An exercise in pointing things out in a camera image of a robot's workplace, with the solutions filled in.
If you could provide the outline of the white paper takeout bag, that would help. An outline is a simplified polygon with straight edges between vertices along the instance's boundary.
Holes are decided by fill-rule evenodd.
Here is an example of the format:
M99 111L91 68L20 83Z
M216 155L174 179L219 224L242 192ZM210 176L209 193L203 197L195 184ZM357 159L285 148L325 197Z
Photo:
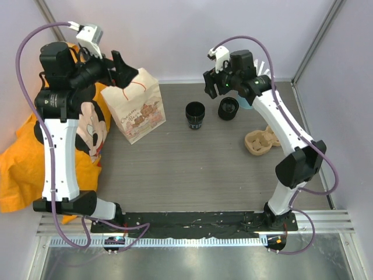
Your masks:
M118 127L130 144L166 122L159 82L144 68L125 89L109 86L101 94Z

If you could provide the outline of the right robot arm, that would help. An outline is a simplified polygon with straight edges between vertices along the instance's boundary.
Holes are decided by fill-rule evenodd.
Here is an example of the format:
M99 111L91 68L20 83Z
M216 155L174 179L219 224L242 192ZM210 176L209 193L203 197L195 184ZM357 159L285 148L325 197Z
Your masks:
M265 227L277 230L291 214L289 203L295 192L319 172L326 145L302 131L270 77L256 74L250 51L229 52L220 46L209 50L207 56L215 66L203 74L205 92L214 99L236 91L264 118L281 144L285 158L275 167L278 183L263 209Z

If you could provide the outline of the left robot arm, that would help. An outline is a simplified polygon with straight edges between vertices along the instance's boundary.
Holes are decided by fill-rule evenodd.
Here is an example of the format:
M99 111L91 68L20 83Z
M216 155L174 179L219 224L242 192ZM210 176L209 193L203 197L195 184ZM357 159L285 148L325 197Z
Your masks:
M127 65L118 51L112 58L79 54L64 42L54 42L40 50L40 62L47 87L38 93L34 104L40 115L43 135L45 179L41 198L33 202L36 212L89 216L104 221L113 233L124 225L118 203L99 199L93 190L78 186L75 168L75 140L79 116L83 113L83 92L97 82L126 88L139 71Z

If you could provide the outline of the lidded black coffee cup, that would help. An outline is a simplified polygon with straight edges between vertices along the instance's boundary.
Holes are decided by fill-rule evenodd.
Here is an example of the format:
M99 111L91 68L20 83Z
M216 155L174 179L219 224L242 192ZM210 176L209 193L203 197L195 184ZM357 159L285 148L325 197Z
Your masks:
M218 108L218 116L224 121L230 121L235 118L239 104L235 98L225 97L221 100Z

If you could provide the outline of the open black coffee cup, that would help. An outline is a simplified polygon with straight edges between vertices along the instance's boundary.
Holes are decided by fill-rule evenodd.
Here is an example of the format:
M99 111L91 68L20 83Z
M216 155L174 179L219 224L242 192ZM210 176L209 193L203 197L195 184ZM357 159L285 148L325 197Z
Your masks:
M185 115L189 128L198 130L205 117L205 106L201 102L192 101L186 105Z

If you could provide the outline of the light blue straw holder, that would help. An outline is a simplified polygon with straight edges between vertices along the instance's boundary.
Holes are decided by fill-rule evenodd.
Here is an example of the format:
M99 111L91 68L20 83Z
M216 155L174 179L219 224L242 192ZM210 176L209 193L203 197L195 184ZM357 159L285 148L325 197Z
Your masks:
M237 95L237 102L239 106L245 110L253 109L253 107L247 102L247 100L240 95Z

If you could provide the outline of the wrapped white straw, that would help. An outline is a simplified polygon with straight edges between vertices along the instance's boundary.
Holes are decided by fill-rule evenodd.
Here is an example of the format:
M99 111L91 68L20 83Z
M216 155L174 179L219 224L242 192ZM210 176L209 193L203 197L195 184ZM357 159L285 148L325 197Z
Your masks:
M256 74L261 76L264 73L265 62L258 59L254 60L254 66L256 68Z

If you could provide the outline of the bottom pulp cup carrier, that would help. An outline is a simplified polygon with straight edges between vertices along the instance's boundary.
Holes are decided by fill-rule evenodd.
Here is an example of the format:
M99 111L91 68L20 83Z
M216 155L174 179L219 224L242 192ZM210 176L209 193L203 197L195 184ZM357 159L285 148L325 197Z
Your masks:
M265 130L255 130L246 134L245 147L254 156L268 153L273 146L280 147L280 141L268 125Z

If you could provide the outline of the orange mickey mouse bag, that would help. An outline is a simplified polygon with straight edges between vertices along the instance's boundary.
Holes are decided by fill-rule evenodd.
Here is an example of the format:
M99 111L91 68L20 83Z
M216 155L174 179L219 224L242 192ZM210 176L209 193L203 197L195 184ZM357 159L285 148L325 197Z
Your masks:
M98 189L101 150L110 130L111 113L96 83L78 95L79 126L75 140L76 177L81 190ZM44 187L43 136L31 114L16 131L16 141L1 154L1 212L24 209L41 198Z

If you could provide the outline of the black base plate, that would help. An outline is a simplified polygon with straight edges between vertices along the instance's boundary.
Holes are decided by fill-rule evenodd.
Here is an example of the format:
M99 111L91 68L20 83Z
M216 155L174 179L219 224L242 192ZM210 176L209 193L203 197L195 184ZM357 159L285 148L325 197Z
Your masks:
M122 226L135 227L149 223L143 236L152 239L239 239L257 237L259 232L295 232L295 215L268 224L263 212L127 212Z

